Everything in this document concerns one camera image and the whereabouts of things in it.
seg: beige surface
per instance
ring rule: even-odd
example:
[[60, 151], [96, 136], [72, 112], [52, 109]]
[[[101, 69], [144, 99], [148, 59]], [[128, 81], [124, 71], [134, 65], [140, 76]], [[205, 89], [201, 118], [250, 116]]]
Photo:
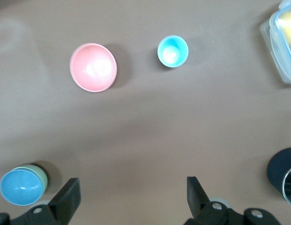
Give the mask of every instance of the beige surface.
[[[291, 146], [291, 87], [259, 31], [278, 3], [0, 0], [0, 179], [39, 162], [51, 176], [46, 200], [79, 177], [71, 225], [182, 225], [187, 176], [239, 213], [259, 207], [291, 225], [266, 177], [270, 158]], [[172, 34], [189, 58], [166, 69], [156, 49]], [[70, 76], [72, 52], [88, 42], [118, 64], [102, 93]], [[12, 217], [27, 209], [0, 196]]]

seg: blue bowl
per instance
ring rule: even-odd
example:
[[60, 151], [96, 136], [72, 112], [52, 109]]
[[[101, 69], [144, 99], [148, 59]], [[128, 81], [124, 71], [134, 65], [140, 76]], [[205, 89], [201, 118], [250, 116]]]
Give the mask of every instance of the blue bowl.
[[43, 191], [41, 179], [28, 170], [12, 170], [0, 181], [1, 195], [14, 205], [33, 204], [40, 199]]
[[188, 58], [188, 45], [179, 36], [165, 37], [158, 46], [158, 57], [165, 66], [175, 68], [183, 65]]

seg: clear plastic container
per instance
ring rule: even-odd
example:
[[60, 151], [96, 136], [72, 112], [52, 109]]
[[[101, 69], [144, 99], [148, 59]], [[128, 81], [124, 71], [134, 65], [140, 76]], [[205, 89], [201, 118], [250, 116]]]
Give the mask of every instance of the clear plastic container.
[[261, 31], [282, 80], [291, 84], [291, 0], [281, 2]]

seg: pink bowl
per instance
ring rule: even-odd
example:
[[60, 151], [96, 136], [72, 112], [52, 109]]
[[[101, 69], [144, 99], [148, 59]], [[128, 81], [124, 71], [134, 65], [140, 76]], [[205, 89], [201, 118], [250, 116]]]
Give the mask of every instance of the pink bowl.
[[100, 92], [108, 89], [115, 81], [117, 65], [108, 49], [88, 43], [78, 47], [72, 54], [70, 73], [81, 88]]

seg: green cup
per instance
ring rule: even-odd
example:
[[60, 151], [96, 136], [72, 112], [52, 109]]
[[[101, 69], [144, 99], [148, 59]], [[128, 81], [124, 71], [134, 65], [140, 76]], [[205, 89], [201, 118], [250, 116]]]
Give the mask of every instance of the green cup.
[[42, 186], [43, 186], [43, 193], [45, 192], [48, 185], [48, 178], [43, 169], [41, 169], [40, 167], [36, 165], [22, 165], [17, 168], [14, 168], [13, 170], [27, 170], [27, 171], [33, 172], [35, 175], [37, 175], [40, 178], [42, 182]]

